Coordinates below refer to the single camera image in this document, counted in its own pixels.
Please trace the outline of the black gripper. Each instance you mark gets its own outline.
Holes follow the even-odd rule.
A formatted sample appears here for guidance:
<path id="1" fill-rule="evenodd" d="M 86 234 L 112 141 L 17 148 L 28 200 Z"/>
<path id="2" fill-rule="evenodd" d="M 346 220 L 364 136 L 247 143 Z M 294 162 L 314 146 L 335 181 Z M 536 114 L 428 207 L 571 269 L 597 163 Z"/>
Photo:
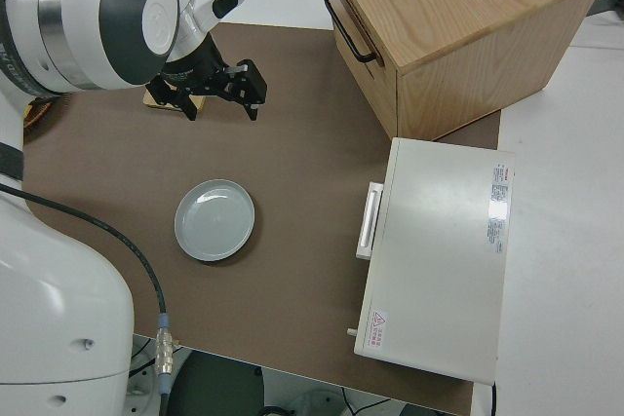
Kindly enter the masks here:
<path id="1" fill-rule="evenodd" d="M 157 108 L 182 112 L 195 121 L 198 107 L 188 91 L 203 94 L 213 78 L 219 97 L 242 105 L 252 121 L 257 119 L 267 94 L 264 78 L 250 59 L 227 66 L 211 35 L 189 55 L 168 61 L 163 78 L 156 76 L 148 83 L 148 93 Z"/>

